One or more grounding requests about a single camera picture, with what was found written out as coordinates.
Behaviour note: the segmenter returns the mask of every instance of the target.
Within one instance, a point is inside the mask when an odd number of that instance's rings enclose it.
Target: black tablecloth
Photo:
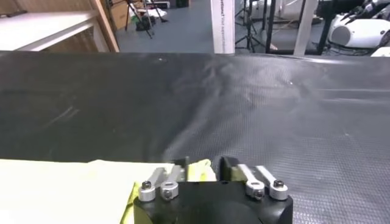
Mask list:
[[[0,53],[0,158],[235,156],[296,223],[389,223],[390,60]]]

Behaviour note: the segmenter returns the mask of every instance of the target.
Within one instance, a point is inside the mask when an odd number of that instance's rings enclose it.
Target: white robot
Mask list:
[[[328,40],[343,47],[377,49],[390,40],[390,0],[366,0],[333,20]]]

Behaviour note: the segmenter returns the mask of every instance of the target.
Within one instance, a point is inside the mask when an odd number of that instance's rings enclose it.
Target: silver metal bracket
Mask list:
[[[179,194],[178,181],[185,181],[185,170],[180,165],[175,165],[167,179],[160,186],[161,197],[164,200],[172,200]]]
[[[288,197],[288,188],[281,180],[277,180],[264,166],[256,166],[269,187],[269,196],[284,201]]]
[[[264,197],[264,183],[256,179],[252,171],[245,164],[239,164],[238,168],[246,177],[246,194],[256,200],[261,200]]]
[[[138,198],[140,201],[148,202],[156,198],[156,187],[166,178],[166,171],[164,168],[159,167],[153,171],[153,174],[149,179],[142,183],[142,186],[138,189]]]

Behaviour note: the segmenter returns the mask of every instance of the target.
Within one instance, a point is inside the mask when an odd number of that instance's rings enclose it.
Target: black bag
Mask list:
[[[151,17],[152,24],[155,24],[155,18]],[[138,21],[135,23],[136,25],[136,31],[145,31],[151,29],[151,24],[149,23],[149,19],[146,15],[142,16],[141,21]]]

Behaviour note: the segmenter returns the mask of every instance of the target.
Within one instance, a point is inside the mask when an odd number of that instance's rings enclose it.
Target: gray floor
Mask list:
[[[146,32],[135,31],[131,24],[126,32],[117,31],[121,52],[176,52],[212,53],[213,31],[211,29],[210,0],[191,0],[190,7],[166,10],[168,23],[153,27],[151,40]]]
[[[239,0],[236,0],[236,10],[240,9]],[[132,23],[125,31],[117,31],[116,36],[121,52],[176,52],[176,53],[213,53],[213,32],[211,29],[210,0],[191,0],[191,5],[187,8],[168,9],[166,19],[168,23],[161,23],[157,20],[153,39],[150,39],[146,32],[135,31],[135,24]],[[261,23],[255,23],[255,28],[259,30]],[[293,49],[297,29],[277,30],[274,26],[272,44],[279,49]],[[315,25],[312,28],[311,41],[308,48],[314,48],[311,42],[318,42],[322,32],[322,25]],[[247,30],[243,26],[235,26],[236,40],[245,36]],[[246,46],[246,41],[237,44],[237,47]],[[237,54],[246,54],[246,49],[237,49]],[[256,52],[262,53],[261,46],[256,47]]]

